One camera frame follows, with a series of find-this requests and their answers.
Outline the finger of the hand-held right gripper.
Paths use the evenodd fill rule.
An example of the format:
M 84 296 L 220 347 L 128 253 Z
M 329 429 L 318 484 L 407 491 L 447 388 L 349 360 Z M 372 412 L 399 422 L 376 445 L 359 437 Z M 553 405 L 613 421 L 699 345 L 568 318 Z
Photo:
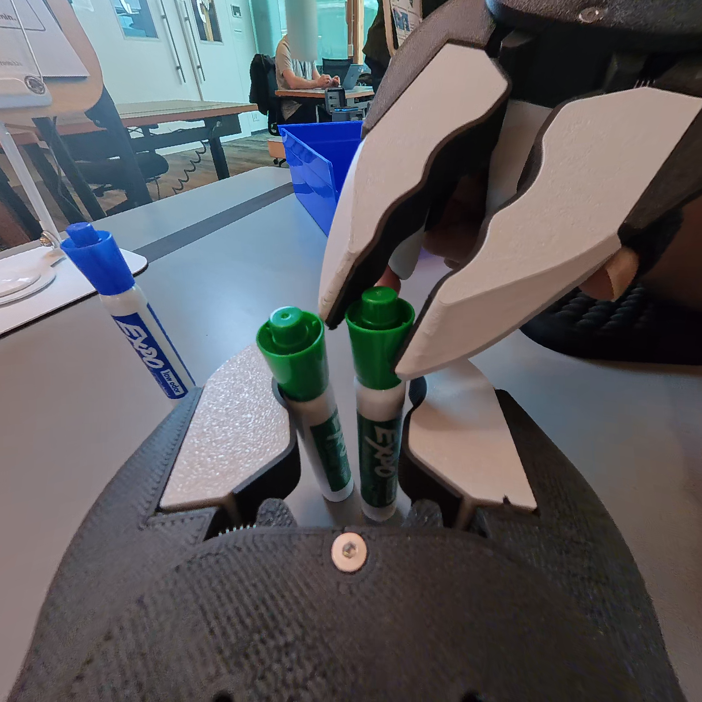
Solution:
M 395 372 L 411 380 L 483 352 L 701 190 L 701 98 L 639 87 L 566 102 L 534 140 L 529 177 L 434 288 Z
M 407 279 L 427 216 L 494 145 L 510 81 L 485 50 L 446 43 L 401 57 L 373 100 L 333 217 L 320 278 L 329 329 L 385 269 Z

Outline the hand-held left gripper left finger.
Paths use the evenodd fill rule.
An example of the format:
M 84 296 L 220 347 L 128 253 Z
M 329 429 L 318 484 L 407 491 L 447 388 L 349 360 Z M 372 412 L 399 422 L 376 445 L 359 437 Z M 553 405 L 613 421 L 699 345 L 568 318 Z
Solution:
M 206 382 L 159 507 L 256 513 L 265 499 L 288 496 L 300 477 L 291 417 L 262 353 L 251 345 Z

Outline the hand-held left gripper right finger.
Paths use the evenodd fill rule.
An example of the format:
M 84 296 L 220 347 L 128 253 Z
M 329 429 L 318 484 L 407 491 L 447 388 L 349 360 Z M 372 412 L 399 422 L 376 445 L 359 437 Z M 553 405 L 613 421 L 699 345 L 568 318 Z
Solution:
M 438 505 L 445 527 L 466 529 L 479 507 L 531 514 L 536 499 L 494 386 L 469 360 L 411 381 L 399 486 Z

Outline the blue plastic bin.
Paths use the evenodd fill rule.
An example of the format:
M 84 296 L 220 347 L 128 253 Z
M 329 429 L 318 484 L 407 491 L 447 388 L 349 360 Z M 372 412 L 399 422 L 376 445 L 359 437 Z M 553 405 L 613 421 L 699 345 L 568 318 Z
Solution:
M 294 193 L 325 235 L 361 142 L 362 125 L 362 121 L 332 121 L 279 127 Z

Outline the green dry erase marker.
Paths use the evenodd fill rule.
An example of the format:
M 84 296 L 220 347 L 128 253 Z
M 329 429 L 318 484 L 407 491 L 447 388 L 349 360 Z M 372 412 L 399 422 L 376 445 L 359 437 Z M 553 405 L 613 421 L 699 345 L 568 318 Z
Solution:
M 331 503 L 344 501 L 353 493 L 354 481 L 329 381 L 323 322 L 312 312 L 281 307 L 259 328 L 256 343 L 323 497 Z
M 346 312 L 355 368 L 356 435 L 362 511 L 373 522 L 397 508 L 407 382 L 395 357 L 414 323 L 414 309 L 387 286 L 364 291 Z

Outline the blue dry erase marker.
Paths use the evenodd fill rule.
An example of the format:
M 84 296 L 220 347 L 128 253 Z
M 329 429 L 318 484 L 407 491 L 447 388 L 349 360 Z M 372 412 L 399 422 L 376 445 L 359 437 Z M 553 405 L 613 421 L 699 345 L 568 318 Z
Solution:
M 196 384 L 111 233 L 91 223 L 70 224 L 61 249 L 97 291 L 120 332 L 173 401 Z

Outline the grey laptop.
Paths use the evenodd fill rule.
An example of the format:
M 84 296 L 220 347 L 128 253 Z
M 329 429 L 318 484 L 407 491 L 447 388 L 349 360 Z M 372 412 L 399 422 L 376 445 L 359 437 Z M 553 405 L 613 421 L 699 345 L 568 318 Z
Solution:
M 354 89 L 356 83 L 363 73 L 363 64 L 354 64 L 352 60 L 324 58 L 322 68 L 325 74 L 338 77 L 340 86 L 346 91 Z

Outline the black textured wrist pad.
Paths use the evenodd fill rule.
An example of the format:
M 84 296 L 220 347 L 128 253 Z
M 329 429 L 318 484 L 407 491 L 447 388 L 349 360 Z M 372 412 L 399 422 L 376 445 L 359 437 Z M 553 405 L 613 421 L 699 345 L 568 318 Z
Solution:
M 542 347 L 581 359 L 701 365 L 701 313 L 658 299 L 640 283 L 616 301 L 575 288 L 520 330 Z

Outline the wooden office desk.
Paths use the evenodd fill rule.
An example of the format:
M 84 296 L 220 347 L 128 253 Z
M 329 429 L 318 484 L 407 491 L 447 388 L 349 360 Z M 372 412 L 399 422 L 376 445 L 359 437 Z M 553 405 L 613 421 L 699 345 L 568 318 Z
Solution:
M 346 107 L 360 110 L 362 118 L 367 112 L 370 102 L 373 101 L 374 92 L 370 86 L 356 86 L 350 90 L 338 88 L 345 93 Z M 332 121 L 326 108 L 325 90 L 322 88 L 296 90 L 276 90 L 275 95 L 280 101 L 294 101 L 300 104 L 311 104 L 315 107 L 317 121 Z

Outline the hanging instruction board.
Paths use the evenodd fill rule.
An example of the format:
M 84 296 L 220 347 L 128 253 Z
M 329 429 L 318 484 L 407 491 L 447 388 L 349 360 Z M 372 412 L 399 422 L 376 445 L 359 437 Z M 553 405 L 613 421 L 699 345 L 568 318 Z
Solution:
M 383 27 L 390 57 L 423 20 L 422 1 L 382 1 Z

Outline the black office chair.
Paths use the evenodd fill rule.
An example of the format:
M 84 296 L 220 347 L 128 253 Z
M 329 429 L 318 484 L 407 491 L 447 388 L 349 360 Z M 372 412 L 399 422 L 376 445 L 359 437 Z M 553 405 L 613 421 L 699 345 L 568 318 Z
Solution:
M 63 143 L 83 179 L 94 186 L 96 197 L 114 190 L 124 192 L 125 199 L 106 209 L 105 214 L 119 214 L 151 203 L 147 183 L 158 180 L 169 170 L 166 159 L 154 151 L 135 152 L 105 87 L 99 101 L 85 115 L 98 130 L 64 136 Z
M 249 100 L 268 118 L 268 132 L 276 137 L 279 136 L 278 126 L 284 123 L 277 90 L 275 60 L 264 54 L 256 54 L 250 64 Z

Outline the wooden board document stand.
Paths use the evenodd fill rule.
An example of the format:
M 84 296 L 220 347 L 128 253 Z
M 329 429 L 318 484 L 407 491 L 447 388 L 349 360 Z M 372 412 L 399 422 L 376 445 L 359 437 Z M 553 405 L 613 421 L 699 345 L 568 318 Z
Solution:
M 1 254 L 1 334 L 39 320 L 95 293 L 87 278 L 67 262 L 57 227 L 20 152 L 19 137 L 34 140 L 37 118 L 79 116 L 100 97 L 101 67 L 95 51 L 66 1 L 45 1 L 90 75 L 48 78 L 21 69 L 1 71 L 1 153 L 31 204 L 39 241 L 10 244 Z

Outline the long wooden desk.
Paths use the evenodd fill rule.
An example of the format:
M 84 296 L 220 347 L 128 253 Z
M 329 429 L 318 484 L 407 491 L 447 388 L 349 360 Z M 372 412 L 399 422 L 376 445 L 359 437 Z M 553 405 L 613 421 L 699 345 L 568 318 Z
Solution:
M 135 152 L 154 152 L 191 143 L 205 142 L 213 158 L 219 180 L 230 177 L 221 138 L 241 134 L 239 116 L 255 112 L 254 103 L 207 101 L 153 101 L 117 105 L 121 123 L 126 128 L 137 128 L 141 137 L 132 139 Z M 194 122 L 203 126 L 193 127 Z M 188 123 L 188 127 L 165 133 L 153 133 L 154 127 L 164 124 Z

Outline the printed instruction sheet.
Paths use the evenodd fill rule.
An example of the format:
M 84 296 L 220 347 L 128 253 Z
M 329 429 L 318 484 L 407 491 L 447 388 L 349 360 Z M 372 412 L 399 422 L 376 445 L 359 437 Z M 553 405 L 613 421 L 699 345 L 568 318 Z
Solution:
M 44 1 L 1 2 L 1 71 L 21 69 L 52 79 L 90 75 Z

